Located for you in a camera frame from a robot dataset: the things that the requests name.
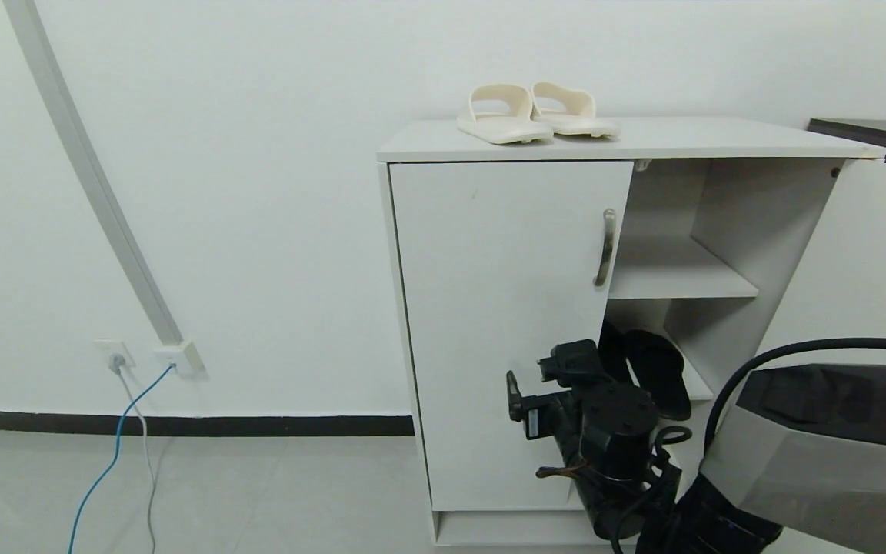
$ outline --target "cabinet top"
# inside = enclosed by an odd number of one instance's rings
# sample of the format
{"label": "cabinet top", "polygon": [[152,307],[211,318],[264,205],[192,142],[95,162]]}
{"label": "cabinet top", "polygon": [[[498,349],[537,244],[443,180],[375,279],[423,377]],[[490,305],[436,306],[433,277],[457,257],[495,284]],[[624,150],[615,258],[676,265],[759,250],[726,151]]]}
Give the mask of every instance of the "cabinet top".
{"label": "cabinet top", "polygon": [[412,122],[378,150],[380,162],[634,160],[640,158],[883,158],[886,148],[736,117],[618,117],[618,139],[556,136],[498,146],[454,120]]}

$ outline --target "slipper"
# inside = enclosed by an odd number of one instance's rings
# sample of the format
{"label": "slipper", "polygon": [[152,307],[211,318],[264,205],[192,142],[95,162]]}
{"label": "slipper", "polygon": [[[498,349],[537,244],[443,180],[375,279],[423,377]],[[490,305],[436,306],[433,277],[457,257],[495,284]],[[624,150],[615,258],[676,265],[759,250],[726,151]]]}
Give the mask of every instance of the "slipper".
{"label": "slipper", "polygon": [[634,385],[631,373],[627,369],[625,336],[606,319],[604,326],[601,327],[601,340],[597,343],[597,352],[601,355],[601,365],[608,375],[615,378],[615,381]]}
{"label": "slipper", "polygon": [[625,333],[625,353],[639,385],[651,394],[658,414],[674,421],[689,419],[692,404],[682,381],[685,358],[675,344],[664,336],[636,329]]}
{"label": "slipper", "polygon": [[[543,81],[531,86],[531,97],[531,120],[551,126],[556,134],[616,137],[621,132],[618,124],[597,117],[590,92],[574,91]],[[535,98],[554,99],[563,105],[563,109],[539,108]]]}
{"label": "slipper", "polygon": [[[504,113],[475,112],[474,102],[502,101],[509,110]],[[520,85],[483,85],[471,92],[467,105],[457,116],[457,129],[491,144],[531,142],[551,139],[552,128],[533,122],[531,94]]]}

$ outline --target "gray cable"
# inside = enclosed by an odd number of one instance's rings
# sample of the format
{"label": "gray cable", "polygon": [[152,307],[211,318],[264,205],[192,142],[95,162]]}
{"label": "gray cable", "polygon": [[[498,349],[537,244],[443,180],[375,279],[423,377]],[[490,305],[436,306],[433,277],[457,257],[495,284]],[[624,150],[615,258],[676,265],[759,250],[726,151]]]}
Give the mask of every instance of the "gray cable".
{"label": "gray cable", "polygon": [[[113,355],[112,358],[112,365],[114,366],[112,371],[118,375],[118,380],[122,382],[122,388],[125,389],[125,394],[127,394],[129,402],[131,402],[135,397],[129,388],[129,383],[125,381],[125,376],[122,375],[121,365],[124,364],[124,359],[117,354]],[[148,467],[148,480],[152,484],[150,492],[148,492],[148,505],[145,507],[145,525],[148,527],[148,538],[152,541],[152,554],[155,554],[155,532],[152,530],[152,499],[155,498],[155,473],[152,472],[152,461],[148,457],[148,426],[145,424],[145,416],[138,410],[138,406],[135,405],[133,408],[138,416],[138,420],[142,422],[142,452],[145,454],[145,467]]]}

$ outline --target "gray tile floor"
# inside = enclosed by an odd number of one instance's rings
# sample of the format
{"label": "gray tile floor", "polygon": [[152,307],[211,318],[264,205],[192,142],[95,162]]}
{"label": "gray tile floor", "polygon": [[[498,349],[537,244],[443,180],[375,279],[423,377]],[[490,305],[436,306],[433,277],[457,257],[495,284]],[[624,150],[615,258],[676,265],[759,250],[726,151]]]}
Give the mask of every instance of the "gray tile floor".
{"label": "gray tile floor", "polygon": [[[431,553],[413,438],[150,439],[159,554]],[[95,490],[75,552],[148,553],[138,437]],[[66,552],[112,438],[0,431],[0,553]],[[850,552],[786,532],[767,554]],[[442,554],[609,548],[440,548]]]}

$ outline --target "cream slide sandal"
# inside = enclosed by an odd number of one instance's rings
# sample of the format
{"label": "cream slide sandal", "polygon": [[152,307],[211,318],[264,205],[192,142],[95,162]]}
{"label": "cream slide sandal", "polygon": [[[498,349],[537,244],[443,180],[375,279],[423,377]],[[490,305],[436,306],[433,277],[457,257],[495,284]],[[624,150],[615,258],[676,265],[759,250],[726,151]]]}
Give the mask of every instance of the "cream slide sandal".
{"label": "cream slide sandal", "polygon": [[[531,86],[531,95],[531,119],[551,126],[556,134],[594,137],[616,137],[620,134],[618,124],[597,117],[594,97],[590,92],[574,91],[543,81]],[[535,98],[554,99],[565,109],[539,108]]]}
{"label": "cream slide sandal", "polygon": [[[475,112],[474,102],[500,101],[507,112]],[[457,129],[491,144],[551,139],[552,128],[531,120],[531,94],[520,85],[483,85],[471,92],[467,105],[457,116]]]}

